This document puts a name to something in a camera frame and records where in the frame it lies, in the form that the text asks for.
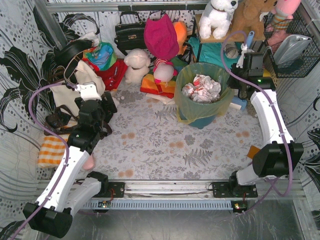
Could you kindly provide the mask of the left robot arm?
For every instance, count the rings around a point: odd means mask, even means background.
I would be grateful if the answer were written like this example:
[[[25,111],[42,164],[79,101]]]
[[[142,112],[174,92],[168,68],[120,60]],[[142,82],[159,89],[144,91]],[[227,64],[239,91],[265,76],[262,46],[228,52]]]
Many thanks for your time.
[[[74,215],[86,202],[110,192],[108,176],[96,171],[90,172],[74,192],[70,190],[99,140],[112,133],[108,123],[117,107],[108,91],[100,98],[77,97],[75,102],[79,106],[78,121],[64,143],[61,162],[42,194],[23,208],[25,223],[31,229],[57,238],[67,234]]]

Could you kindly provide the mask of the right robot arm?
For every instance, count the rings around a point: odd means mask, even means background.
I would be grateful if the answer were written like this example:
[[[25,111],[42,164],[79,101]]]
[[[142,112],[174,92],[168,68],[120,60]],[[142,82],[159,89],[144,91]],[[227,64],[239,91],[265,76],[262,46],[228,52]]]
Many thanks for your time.
[[[246,168],[234,171],[228,181],[214,182],[216,198],[256,198],[256,182],[264,179],[281,197],[288,195],[293,184],[293,171],[304,148],[296,143],[287,130],[277,103],[277,93],[270,77],[250,75],[251,69],[234,67],[229,72],[228,85],[236,88],[239,83],[251,91],[250,101],[260,123],[263,147]]]

